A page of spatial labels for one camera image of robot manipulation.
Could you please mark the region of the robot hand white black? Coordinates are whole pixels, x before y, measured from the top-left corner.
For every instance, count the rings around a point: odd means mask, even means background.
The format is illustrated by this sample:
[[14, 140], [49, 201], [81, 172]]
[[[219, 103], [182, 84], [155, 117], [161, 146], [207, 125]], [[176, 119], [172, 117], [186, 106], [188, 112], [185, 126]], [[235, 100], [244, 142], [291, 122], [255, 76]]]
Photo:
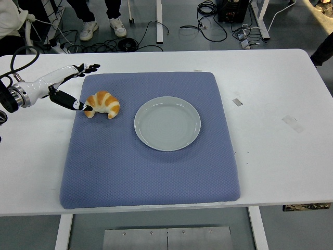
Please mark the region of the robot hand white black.
[[96, 72], [99, 67], [99, 64], [68, 65], [48, 73], [34, 82], [21, 82], [20, 87], [23, 89], [22, 95], [24, 99], [22, 107], [30, 107], [34, 105], [39, 98], [47, 96], [50, 86], [58, 89], [58, 87], [66, 81], [78, 76], [83, 76], [85, 73]]

